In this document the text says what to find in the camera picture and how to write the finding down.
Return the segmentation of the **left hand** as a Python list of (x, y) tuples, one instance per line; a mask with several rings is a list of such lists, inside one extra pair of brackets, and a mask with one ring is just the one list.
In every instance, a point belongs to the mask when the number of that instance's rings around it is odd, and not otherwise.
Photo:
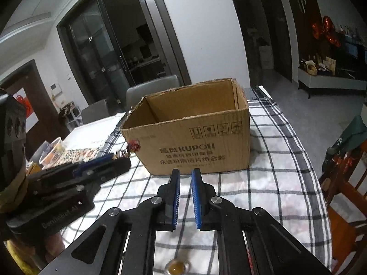
[[(33, 260), (33, 257), (39, 253), (35, 246), (24, 243), (17, 238), (8, 239), (4, 244), (12, 259), (24, 274), (40, 273), (40, 269)], [(50, 263), (65, 249), (64, 241), (59, 231), (47, 237), (43, 244), (44, 246), (40, 248), (45, 251), (44, 258), (46, 263)]]

